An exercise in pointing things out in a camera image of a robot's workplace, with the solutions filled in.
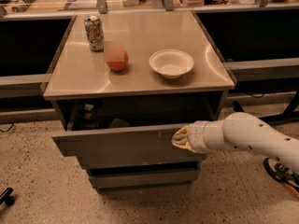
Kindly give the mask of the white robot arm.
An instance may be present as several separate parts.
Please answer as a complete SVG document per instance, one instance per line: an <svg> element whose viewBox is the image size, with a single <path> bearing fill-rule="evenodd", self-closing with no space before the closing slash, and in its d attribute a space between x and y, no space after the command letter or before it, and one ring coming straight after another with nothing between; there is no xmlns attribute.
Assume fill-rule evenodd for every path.
<svg viewBox="0 0 299 224"><path fill-rule="evenodd" d="M223 120L199 120L185 125L173 135L172 144L194 153L210 150L252 151L299 173L299 140L244 112L233 113Z"/></svg>

